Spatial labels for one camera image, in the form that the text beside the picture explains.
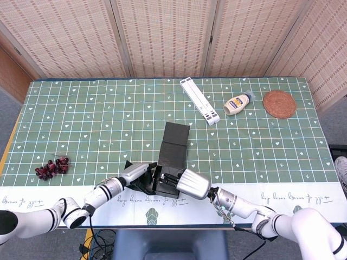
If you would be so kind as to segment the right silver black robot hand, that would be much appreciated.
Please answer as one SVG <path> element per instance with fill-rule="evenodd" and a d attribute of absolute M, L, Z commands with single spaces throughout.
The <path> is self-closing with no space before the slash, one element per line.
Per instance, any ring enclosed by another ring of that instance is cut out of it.
<path fill-rule="evenodd" d="M 198 200 L 205 199 L 211 188 L 210 180 L 188 168 L 176 177 L 172 174 L 164 173 L 159 181 Z"/>

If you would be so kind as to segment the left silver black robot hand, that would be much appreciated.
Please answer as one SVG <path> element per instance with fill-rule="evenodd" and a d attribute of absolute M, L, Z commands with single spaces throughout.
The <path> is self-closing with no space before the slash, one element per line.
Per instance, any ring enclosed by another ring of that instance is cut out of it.
<path fill-rule="evenodd" d="M 123 187 L 129 186 L 133 181 L 145 174 L 149 166 L 149 164 L 143 162 L 132 164 L 119 173 L 118 179 Z"/>

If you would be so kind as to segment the black cardboard box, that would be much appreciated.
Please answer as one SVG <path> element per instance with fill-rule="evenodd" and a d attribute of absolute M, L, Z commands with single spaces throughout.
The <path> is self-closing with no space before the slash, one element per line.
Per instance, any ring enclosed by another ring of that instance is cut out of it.
<path fill-rule="evenodd" d="M 147 171 L 130 183 L 128 188 L 149 196 L 177 199 L 179 190 L 174 186 L 174 182 L 185 169 L 189 130 L 188 125 L 167 122 L 158 161 L 151 163 Z"/>

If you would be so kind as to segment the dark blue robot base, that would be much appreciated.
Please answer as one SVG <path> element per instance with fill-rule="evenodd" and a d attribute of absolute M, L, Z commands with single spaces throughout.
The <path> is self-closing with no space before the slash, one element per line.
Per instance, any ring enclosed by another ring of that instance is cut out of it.
<path fill-rule="evenodd" d="M 223 230 L 119 230 L 112 260 L 229 260 Z"/>

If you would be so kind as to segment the green checked deer tablecloth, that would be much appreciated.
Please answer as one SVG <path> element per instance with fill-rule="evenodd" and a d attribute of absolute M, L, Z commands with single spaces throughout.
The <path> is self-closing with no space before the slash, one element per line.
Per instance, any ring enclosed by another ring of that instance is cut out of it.
<path fill-rule="evenodd" d="M 347 222 L 347 199 L 338 181 L 309 86 L 304 78 L 196 79 L 220 116 L 209 126 L 178 79 L 33 82 L 21 109 L 3 168 L 0 209 L 30 212 L 84 196 L 116 176 L 127 161 L 158 160 L 167 122 L 190 127 L 185 167 L 251 203 L 292 215 L 311 207 L 332 223 Z M 241 112 L 223 106 L 246 91 Z M 263 106 L 282 90 L 297 104 L 278 119 Z M 35 168 L 70 158 L 66 174 L 48 181 Z"/>

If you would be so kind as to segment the dark red grape bunch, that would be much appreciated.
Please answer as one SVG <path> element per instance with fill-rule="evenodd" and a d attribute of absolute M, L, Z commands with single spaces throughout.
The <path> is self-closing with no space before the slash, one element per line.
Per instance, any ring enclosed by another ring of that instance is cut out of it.
<path fill-rule="evenodd" d="M 44 181 L 48 181 L 58 174 L 66 174 L 70 168 L 70 158 L 66 155 L 58 156 L 55 161 L 48 160 L 41 167 L 35 168 L 36 176 Z"/>

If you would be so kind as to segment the white folding stand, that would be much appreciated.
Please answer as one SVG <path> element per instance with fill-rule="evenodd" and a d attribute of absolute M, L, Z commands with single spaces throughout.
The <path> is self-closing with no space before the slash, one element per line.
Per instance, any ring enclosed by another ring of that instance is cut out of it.
<path fill-rule="evenodd" d="M 200 91 L 192 78 L 180 80 L 180 85 L 187 93 L 190 100 L 194 103 L 200 114 L 204 117 L 209 126 L 219 122 L 220 117 L 209 103 L 207 98 Z"/>

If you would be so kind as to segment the cream mayonnaise squeeze bottle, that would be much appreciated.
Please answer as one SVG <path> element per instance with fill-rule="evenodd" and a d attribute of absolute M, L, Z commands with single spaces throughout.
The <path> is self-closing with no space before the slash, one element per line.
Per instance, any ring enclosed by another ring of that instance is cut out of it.
<path fill-rule="evenodd" d="M 223 110 L 227 116 L 235 115 L 241 112 L 249 103 L 253 102 L 255 94 L 248 90 L 241 95 L 232 97 L 223 106 Z"/>

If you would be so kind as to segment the round brown woven coaster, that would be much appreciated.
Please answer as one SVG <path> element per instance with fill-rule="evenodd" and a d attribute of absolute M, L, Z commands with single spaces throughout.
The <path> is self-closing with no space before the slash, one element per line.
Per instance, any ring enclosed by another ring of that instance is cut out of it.
<path fill-rule="evenodd" d="M 273 90 L 265 94 L 263 106 L 268 114 L 278 119 L 288 119 L 295 114 L 297 104 L 294 98 L 282 90 Z"/>

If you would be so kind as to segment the woven bamboo screen panel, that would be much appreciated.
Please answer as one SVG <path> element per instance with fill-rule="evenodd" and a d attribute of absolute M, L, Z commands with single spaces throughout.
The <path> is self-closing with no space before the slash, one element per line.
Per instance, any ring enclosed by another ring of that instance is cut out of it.
<path fill-rule="evenodd" d="M 203 75 L 264 76 L 308 0 L 217 0 Z"/>
<path fill-rule="evenodd" d="M 0 0 L 0 32 L 38 78 L 130 75 L 110 0 Z"/>
<path fill-rule="evenodd" d="M 347 0 L 306 0 L 267 76 L 303 77 L 319 114 L 347 95 Z"/>
<path fill-rule="evenodd" d="M 130 76 L 204 75 L 218 0 L 110 0 Z"/>

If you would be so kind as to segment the grey sneaker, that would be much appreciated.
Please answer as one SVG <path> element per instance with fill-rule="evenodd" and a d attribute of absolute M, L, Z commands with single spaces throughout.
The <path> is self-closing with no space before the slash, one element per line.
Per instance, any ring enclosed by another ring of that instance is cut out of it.
<path fill-rule="evenodd" d="M 347 157 L 340 156 L 335 162 L 335 169 L 338 175 L 339 182 L 344 193 L 347 195 Z"/>

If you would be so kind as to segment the brown wooden door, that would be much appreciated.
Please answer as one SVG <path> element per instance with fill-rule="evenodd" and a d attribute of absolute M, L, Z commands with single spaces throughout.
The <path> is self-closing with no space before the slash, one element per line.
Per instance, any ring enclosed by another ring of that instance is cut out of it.
<path fill-rule="evenodd" d="M 7 50 L 0 46 L 0 87 L 23 104 L 29 86 L 34 80 L 35 78 Z"/>

